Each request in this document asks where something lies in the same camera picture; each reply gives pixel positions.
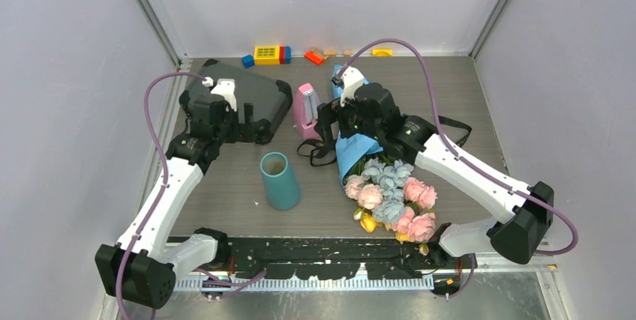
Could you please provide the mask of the blue flower bouquet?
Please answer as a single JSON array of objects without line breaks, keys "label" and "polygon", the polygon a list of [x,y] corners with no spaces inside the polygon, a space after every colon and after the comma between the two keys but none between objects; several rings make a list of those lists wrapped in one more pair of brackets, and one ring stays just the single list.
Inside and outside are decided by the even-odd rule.
[{"label": "blue flower bouquet", "polygon": [[357,204],[353,219],[367,233],[384,228],[427,256],[436,230],[435,188],[413,177],[412,165],[390,158],[367,136],[340,137],[335,150],[345,196]]}]

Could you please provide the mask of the black ribbon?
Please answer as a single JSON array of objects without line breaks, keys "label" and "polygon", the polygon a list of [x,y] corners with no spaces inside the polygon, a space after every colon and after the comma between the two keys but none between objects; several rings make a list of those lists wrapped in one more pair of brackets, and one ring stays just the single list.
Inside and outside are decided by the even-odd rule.
[{"label": "black ribbon", "polygon": [[[442,115],[439,115],[438,119],[441,125],[466,131],[465,135],[454,141],[454,144],[462,148],[468,141],[473,128],[462,121],[458,121]],[[310,165],[312,167],[321,167],[331,165],[337,161],[337,156],[335,155],[330,161],[326,163],[316,162],[316,159],[323,159],[326,154],[330,153],[334,149],[335,145],[325,145],[324,141],[322,141],[321,139],[306,139],[298,145],[296,153],[301,157],[308,157],[310,159]]]}]

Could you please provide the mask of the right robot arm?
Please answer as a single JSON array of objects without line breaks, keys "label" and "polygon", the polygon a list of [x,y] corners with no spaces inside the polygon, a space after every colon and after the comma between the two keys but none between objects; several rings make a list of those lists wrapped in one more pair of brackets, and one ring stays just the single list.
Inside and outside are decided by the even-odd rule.
[{"label": "right robot arm", "polygon": [[427,249],[433,265],[447,268],[461,256],[488,250],[525,265],[538,253],[553,222],[548,208],[554,190],[548,184],[530,186],[488,166],[439,135],[429,121],[402,114],[390,91],[378,83],[358,88],[353,99],[320,104],[317,114],[316,131],[323,140],[335,141],[333,123],[342,137],[375,139],[392,157],[443,178],[490,213],[472,223],[443,223]]}]

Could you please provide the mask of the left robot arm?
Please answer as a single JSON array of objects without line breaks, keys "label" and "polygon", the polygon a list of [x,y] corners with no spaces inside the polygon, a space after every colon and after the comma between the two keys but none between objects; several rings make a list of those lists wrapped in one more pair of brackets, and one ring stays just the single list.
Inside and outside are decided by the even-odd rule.
[{"label": "left robot arm", "polygon": [[238,137],[236,105],[211,95],[195,101],[189,129],[160,152],[160,175],[147,201],[115,244],[100,245],[94,258],[106,293],[117,300],[121,314],[126,313],[125,302],[159,310],[191,271],[203,265],[219,271],[229,264],[231,246],[224,232],[200,228],[176,247],[166,245],[186,200],[221,146]]}]

